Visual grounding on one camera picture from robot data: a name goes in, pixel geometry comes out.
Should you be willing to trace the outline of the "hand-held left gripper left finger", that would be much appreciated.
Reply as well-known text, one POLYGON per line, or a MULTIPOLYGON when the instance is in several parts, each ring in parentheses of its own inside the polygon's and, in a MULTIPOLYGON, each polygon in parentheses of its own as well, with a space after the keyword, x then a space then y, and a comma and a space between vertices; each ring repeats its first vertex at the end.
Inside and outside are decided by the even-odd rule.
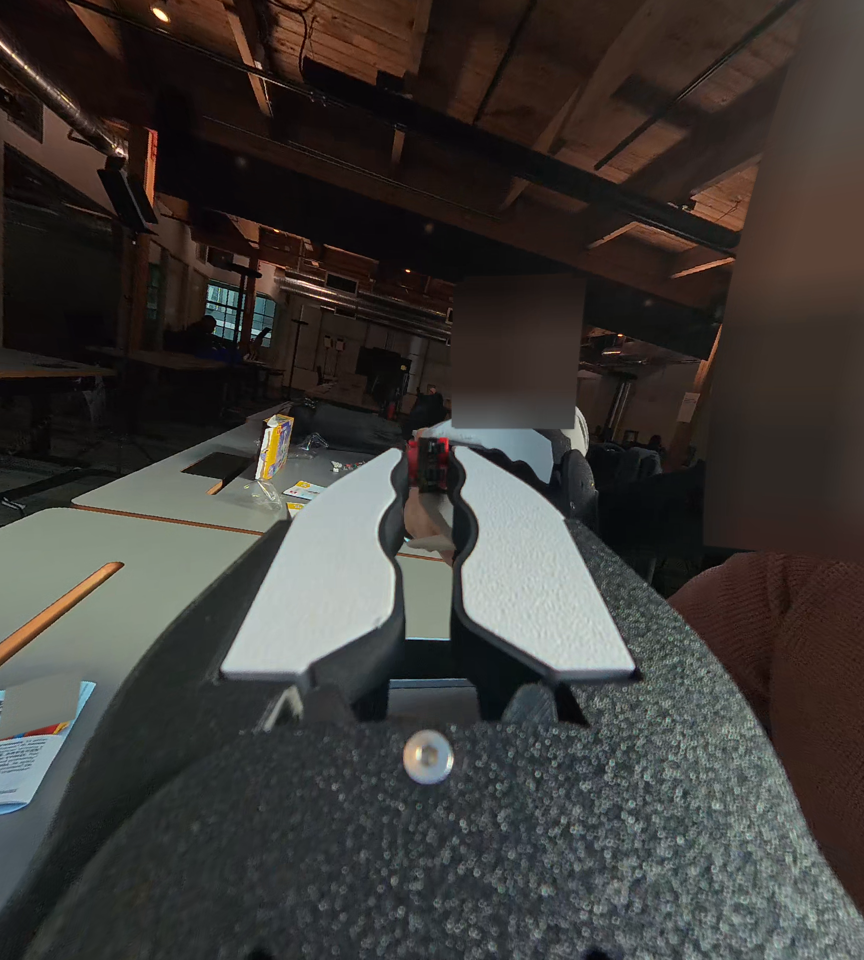
POLYGON ((221 665, 222 677, 375 689, 405 638, 407 459, 391 449, 319 494, 287 526, 221 665))

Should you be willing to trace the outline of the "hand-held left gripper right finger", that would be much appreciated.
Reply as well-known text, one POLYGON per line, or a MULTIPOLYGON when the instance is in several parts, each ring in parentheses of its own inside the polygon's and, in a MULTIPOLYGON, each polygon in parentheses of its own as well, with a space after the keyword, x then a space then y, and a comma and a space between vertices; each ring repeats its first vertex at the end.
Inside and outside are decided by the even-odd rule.
POLYGON ((462 627, 554 684, 631 679, 635 662, 559 510, 470 447, 452 461, 462 627))

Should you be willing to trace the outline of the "small red black lego assembly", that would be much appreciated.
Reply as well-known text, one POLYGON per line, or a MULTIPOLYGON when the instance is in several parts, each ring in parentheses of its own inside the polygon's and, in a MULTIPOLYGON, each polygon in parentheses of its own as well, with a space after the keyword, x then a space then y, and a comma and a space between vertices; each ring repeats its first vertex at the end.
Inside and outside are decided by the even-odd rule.
POLYGON ((453 453, 449 438, 412 438, 407 441, 405 453, 411 491, 421 495, 448 494, 453 453))

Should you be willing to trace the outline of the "black office chair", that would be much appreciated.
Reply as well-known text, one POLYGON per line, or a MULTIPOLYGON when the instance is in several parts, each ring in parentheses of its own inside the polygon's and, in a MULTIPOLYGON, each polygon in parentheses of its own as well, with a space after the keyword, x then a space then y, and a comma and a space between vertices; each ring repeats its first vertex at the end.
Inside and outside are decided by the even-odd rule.
POLYGON ((599 492, 592 469, 580 449, 566 451, 553 468, 550 498, 568 521, 600 530, 599 492))

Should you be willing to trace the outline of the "small yellow white box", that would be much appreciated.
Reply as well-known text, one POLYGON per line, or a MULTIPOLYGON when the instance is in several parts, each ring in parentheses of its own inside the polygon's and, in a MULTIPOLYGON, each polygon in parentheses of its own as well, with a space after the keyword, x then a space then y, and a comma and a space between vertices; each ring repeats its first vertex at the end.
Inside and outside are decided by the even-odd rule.
POLYGON ((294 427, 294 418, 285 414, 271 414, 262 421, 263 432, 259 444, 254 479, 270 481, 287 461, 294 427))

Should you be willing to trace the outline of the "dark framed window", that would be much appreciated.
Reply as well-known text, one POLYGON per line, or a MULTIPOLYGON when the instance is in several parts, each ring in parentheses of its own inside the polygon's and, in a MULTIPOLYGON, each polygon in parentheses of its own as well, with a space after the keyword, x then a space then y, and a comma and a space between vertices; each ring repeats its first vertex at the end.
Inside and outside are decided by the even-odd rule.
POLYGON ((198 317, 210 317, 214 322, 213 335, 222 342, 237 345, 241 353, 251 350, 256 341, 264 343, 270 339, 278 313, 277 302, 268 294, 255 294, 251 312, 246 309, 247 300, 245 289, 209 282, 198 317))

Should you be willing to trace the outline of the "black hanging monitor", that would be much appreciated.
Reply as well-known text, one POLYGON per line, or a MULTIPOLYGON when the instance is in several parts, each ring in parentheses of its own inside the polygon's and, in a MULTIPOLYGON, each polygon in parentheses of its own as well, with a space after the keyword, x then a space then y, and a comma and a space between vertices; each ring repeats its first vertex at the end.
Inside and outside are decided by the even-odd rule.
POLYGON ((106 157, 98 177, 118 222, 134 234, 153 234, 157 217, 143 186, 126 172, 125 161, 106 157))

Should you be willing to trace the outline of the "long ceiling duct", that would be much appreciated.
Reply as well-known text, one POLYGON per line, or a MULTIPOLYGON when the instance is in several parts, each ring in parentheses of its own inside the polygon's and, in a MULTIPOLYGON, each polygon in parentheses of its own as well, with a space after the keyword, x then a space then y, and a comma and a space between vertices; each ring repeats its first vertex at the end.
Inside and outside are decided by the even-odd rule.
POLYGON ((0 21, 0 63, 43 106, 56 114, 84 143, 107 158, 121 164, 128 160, 126 141, 116 136, 102 121, 83 109, 78 101, 49 78, 31 54, 0 21))

